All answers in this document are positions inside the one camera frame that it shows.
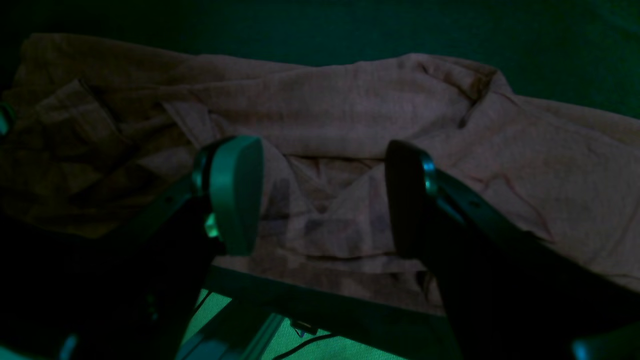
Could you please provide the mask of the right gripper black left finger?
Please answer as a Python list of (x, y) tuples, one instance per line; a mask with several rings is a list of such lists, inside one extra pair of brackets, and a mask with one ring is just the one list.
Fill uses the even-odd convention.
[(105, 360), (239, 360), (266, 320), (230, 301), (183, 337), (217, 256), (248, 256), (258, 237), (264, 153), (260, 139), (228, 137), (195, 158), (130, 221), (101, 239), (119, 255), (119, 309), (100, 336)]

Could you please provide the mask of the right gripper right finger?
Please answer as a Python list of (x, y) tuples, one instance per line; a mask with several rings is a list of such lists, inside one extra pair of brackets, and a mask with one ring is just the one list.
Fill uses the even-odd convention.
[(466, 360), (637, 360), (639, 294), (521, 230), (409, 142), (384, 174), (398, 255), (435, 277)]

